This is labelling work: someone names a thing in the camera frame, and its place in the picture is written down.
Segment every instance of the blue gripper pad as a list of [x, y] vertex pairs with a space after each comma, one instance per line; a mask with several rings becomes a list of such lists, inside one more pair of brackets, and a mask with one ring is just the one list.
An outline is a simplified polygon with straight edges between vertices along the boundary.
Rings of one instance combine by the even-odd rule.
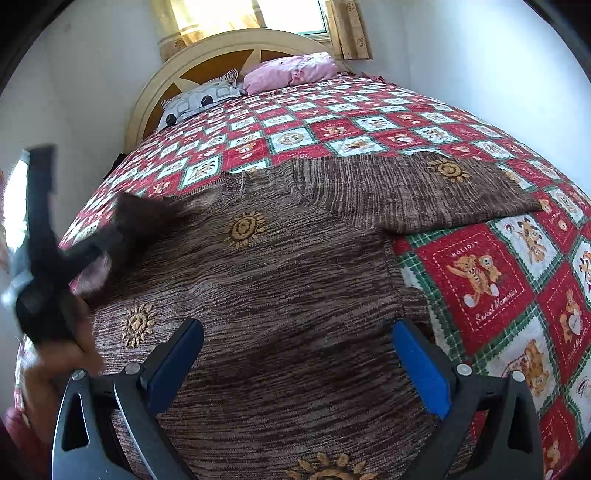
[[203, 346], [203, 327], [194, 321], [162, 361], [147, 385], [148, 409], [153, 415], [168, 410]]
[[427, 411], [443, 420], [452, 406], [450, 385], [415, 337], [417, 334], [422, 336], [416, 328], [411, 332], [404, 321], [396, 322], [392, 328], [392, 345]]

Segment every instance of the human hand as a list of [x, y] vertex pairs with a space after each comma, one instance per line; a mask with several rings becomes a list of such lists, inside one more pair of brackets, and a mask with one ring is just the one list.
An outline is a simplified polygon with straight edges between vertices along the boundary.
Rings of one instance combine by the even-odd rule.
[[103, 369], [103, 358], [95, 348], [92, 326], [88, 321], [88, 306], [77, 297], [78, 318], [76, 343], [72, 341], [45, 342], [35, 346], [37, 355], [24, 365], [22, 396], [31, 428], [45, 444], [51, 445], [56, 428], [61, 395], [51, 379], [70, 375], [83, 368], [90, 375]]

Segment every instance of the metal bolt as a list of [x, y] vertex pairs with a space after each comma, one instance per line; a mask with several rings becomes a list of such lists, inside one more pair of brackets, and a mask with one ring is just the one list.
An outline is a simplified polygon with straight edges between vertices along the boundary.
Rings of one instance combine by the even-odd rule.
[[463, 377], [467, 377], [468, 375], [472, 375], [472, 367], [466, 364], [459, 364], [456, 367], [456, 371], [462, 375]]
[[82, 380], [84, 378], [84, 370], [76, 370], [72, 373], [72, 380]]
[[137, 372], [139, 372], [140, 368], [141, 366], [138, 362], [129, 362], [125, 366], [125, 373], [128, 375], [135, 375]]
[[518, 382], [523, 382], [523, 380], [525, 380], [525, 375], [519, 370], [513, 370], [511, 372], [511, 376], [513, 377], [513, 380], [516, 380]]

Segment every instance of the headboard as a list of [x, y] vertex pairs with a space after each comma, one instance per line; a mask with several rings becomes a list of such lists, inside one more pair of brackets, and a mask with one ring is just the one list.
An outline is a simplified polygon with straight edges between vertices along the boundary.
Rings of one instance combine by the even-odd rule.
[[162, 100], [168, 100], [236, 68], [239, 72], [262, 61], [328, 51], [314, 40], [268, 28], [246, 28], [213, 35], [170, 58], [150, 79], [135, 104], [125, 152], [130, 153], [160, 121]]

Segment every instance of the window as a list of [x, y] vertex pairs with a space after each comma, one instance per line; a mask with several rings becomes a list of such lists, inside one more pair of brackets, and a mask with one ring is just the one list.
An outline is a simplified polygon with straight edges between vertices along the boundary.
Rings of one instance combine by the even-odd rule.
[[315, 40], [329, 39], [320, 0], [258, 0], [258, 3], [267, 28], [309, 35]]
[[4, 227], [6, 244], [15, 251], [27, 233], [27, 170], [28, 154], [23, 151], [4, 190]]

